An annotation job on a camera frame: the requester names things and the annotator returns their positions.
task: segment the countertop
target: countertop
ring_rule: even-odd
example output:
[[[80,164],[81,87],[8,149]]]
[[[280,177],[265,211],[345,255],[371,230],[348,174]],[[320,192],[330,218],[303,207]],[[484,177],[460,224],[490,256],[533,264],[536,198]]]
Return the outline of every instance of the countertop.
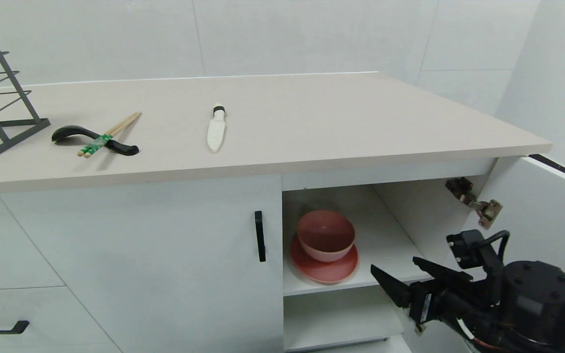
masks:
[[[534,134],[379,73],[28,88],[34,108],[51,126],[0,155],[0,192],[454,161],[551,148]],[[227,127],[221,150],[213,154],[206,131],[218,102],[226,108]],[[138,145],[135,156],[102,149],[84,159],[76,152],[90,139],[66,146],[50,140],[64,125],[103,133],[137,110],[143,116],[116,137]],[[0,119],[23,112],[18,102]]]

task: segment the bowl on plate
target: bowl on plate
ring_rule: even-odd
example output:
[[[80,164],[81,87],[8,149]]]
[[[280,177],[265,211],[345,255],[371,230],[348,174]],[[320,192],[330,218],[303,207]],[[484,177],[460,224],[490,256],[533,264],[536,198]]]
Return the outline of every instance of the bowl on plate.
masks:
[[[343,215],[329,210],[315,210],[298,221],[298,240],[312,258],[331,263],[343,258],[355,242],[355,228]]]

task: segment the robotic arm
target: robotic arm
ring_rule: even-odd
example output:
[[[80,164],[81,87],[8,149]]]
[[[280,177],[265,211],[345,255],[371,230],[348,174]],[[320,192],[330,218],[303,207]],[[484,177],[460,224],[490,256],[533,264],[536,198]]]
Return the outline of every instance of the robotic arm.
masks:
[[[565,353],[565,273],[540,261],[505,266],[508,239],[506,230],[446,237],[460,268],[484,269],[481,281],[419,257],[413,263],[433,279],[406,285],[374,265],[371,272],[416,324],[442,321],[482,353]]]

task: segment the white knife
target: white knife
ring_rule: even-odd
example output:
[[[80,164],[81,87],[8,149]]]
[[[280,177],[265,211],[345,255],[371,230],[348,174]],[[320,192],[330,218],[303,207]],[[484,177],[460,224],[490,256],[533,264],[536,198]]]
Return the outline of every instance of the white knife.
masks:
[[[226,130],[225,116],[226,110],[224,107],[219,103],[216,104],[213,108],[213,120],[208,125],[208,135],[206,136],[208,147],[213,153],[217,153],[219,148],[222,147],[222,142],[224,142],[224,130]]]

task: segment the chopsticks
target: chopsticks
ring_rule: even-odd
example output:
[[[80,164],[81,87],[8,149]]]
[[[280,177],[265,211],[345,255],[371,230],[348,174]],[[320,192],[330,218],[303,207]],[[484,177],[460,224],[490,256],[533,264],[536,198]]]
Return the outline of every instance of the chopsticks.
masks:
[[[79,150],[78,157],[84,156],[84,158],[90,158],[101,147],[106,145],[106,143],[108,143],[108,141],[110,141],[114,136],[119,134],[119,132],[123,131],[130,124],[134,123],[134,121],[138,119],[141,114],[142,112],[135,112],[127,116],[127,118],[121,120],[121,122],[119,122],[117,125],[113,126],[108,131],[104,132],[103,135],[94,139],[91,143],[86,145],[86,147]]]

